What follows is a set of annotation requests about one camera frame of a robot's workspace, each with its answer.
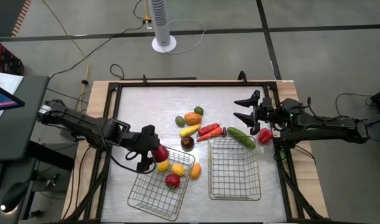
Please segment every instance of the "gray floor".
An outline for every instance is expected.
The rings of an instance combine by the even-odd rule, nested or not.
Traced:
[[[135,2],[64,0],[49,1],[49,4],[69,34],[102,34],[136,27],[139,22],[131,13]],[[379,0],[266,0],[263,3],[270,27],[380,24]],[[167,0],[167,5],[170,19],[200,19],[210,29],[261,27],[253,0]],[[144,15],[142,4],[137,12]],[[172,28],[200,29],[193,24]],[[19,36],[39,35],[63,35],[63,32],[41,1],[34,0]],[[198,35],[178,37],[178,49],[192,46],[198,38]],[[157,54],[151,50],[151,40],[149,37],[112,40],[89,58],[90,80],[115,79],[109,72],[112,63],[123,66],[127,78],[146,74],[147,77],[228,79],[236,78],[240,70],[251,79],[273,78],[263,34],[206,35],[199,46],[181,55]],[[80,40],[78,44],[86,53],[103,41]],[[380,90],[380,30],[274,33],[272,41],[282,78],[295,80],[300,99],[306,101],[311,96],[318,114],[336,115],[334,100],[340,93],[374,94]],[[80,54],[68,40],[4,45],[22,59],[26,75],[51,75],[80,60]],[[85,64],[81,64],[55,77],[49,88],[78,96],[84,76]],[[69,106],[75,106],[74,100],[48,92],[46,99],[51,98],[61,98]],[[358,96],[341,98],[340,110],[359,118],[375,113]],[[371,132],[377,134],[375,138],[380,137],[380,133]],[[50,127],[36,126],[33,139],[67,142],[58,133]],[[339,221],[380,223],[380,142],[359,146],[342,141],[316,141],[312,148],[329,216]],[[50,210],[60,213],[52,207]]]

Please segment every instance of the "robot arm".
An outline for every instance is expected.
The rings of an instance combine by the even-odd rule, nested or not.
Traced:
[[[306,108],[310,108],[310,102],[308,106],[303,106],[297,100],[289,98],[274,109],[271,98],[264,98],[258,105],[259,98],[260,92],[256,90],[248,100],[235,101],[234,103],[241,106],[253,106],[254,110],[250,115],[234,115],[251,127],[250,133],[253,135],[260,130],[258,120],[279,125],[282,146],[293,148],[300,141],[325,139],[342,139],[363,144],[369,139],[366,125],[358,119],[347,116],[328,118],[310,115],[305,112]]]
[[[38,121],[42,124],[60,124],[72,131],[73,135],[85,136],[88,143],[99,150],[107,150],[108,146],[121,146],[129,150],[127,160],[141,155],[136,171],[146,172],[154,163],[148,152],[159,146],[155,127],[145,126],[141,133],[130,132],[130,125],[116,119],[93,118],[73,109],[67,108],[62,100],[46,101],[39,110]]]

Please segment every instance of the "computer monitor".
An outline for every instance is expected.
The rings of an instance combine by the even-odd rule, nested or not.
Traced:
[[[25,103],[22,100],[0,88],[0,110],[18,108],[24,105]]]

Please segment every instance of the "wooden table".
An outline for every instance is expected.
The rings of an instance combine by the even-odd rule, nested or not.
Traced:
[[[249,82],[267,82],[267,81],[268,80],[250,80]],[[143,81],[95,81],[93,83],[92,92],[90,93],[90,99],[88,102],[88,108],[87,108],[88,115],[93,116],[93,117],[103,116],[106,98],[107,98],[108,85],[110,82],[142,83]],[[149,82],[168,82],[168,81],[149,81]],[[194,80],[182,81],[182,82],[194,82]],[[197,82],[211,82],[211,80],[198,80]],[[235,80],[235,81],[213,80],[213,82],[242,82],[242,80]],[[295,100],[298,99],[297,91],[295,89],[295,84],[293,81],[280,80],[280,81],[273,81],[273,82],[277,82],[278,95],[279,95],[280,100],[284,100],[286,98],[293,98]],[[111,106],[110,106],[109,115],[108,115],[109,118],[112,117],[114,100],[115,100],[115,96],[113,93],[112,102],[110,103]],[[311,153],[311,148],[308,141],[300,142],[298,145]],[[69,207],[69,210],[68,210],[67,216],[69,216],[76,207],[75,198],[77,196],[77,190],[78,190],[79,165],[87,148],[88,148],[88,144],[86,141],[82,141],[78,145],[77,159],[75,160],[75,167],[77,167],[78,169],[75,169],[74,184],[72,185],[72,183],[70,182],[70,185],[67,191],[67,196],[65,199],[62,217],[64,213],[67,211],[68,207]],[[95,160],[95,154],[96,154],[96,150],[90,150],[88,151],[85,159],[83,160],[81,176],[79,180],[80,189],[79,189],[79,194],[78,194],[78,203],[82,201],[82,199],[88,192],[90,178],[91,178],[92,169],[93,169],[93,162]],[[313,159],[297,149],[292,150],[292,158],[293,158],[295,173],[297,176],[298,188],[300,189],[302,194],[305,196],[305,198],[309,201],[309,203],[315,208],[315,210],[320,215],[327,217],[328,214],[326,210],[326,205],[323,198],[323,194],[321,192],[320,182],[319,182],[316,166],[315,166],[315,163],[313,162]],[[71,201],[71,206],[69,206],[72,186],[74,188],[73,189],[74,191],[72,195],[73,197]],[[288,195],[290,197],[290,207],[292,211],[292,216],[297,217],[298,215],[297,215],[297,208],[295,206],[295,200],[294,200],[292,191],[289,188],[288,188]],[[96,218],[98,196],[99,196],[99,191],[97,191],[96,194],[94,195],[92,209],[90,212],[90,218]]]

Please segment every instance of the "metal wire basket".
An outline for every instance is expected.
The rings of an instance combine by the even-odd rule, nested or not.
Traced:
[[[167,148],[169,151],[169,171],[154,171],[150,174],[138,174],[128,197],[128,205],[169,221],[178,218],[184,194],[188,187],[194,156]],[[165,178],[171,174],[174,164],[181,164],[186,173],[180,178],[180,186],[170,190]]]
[[[259,200],[257,149],[231,136],[208,139],[208,186],[213,200]]]

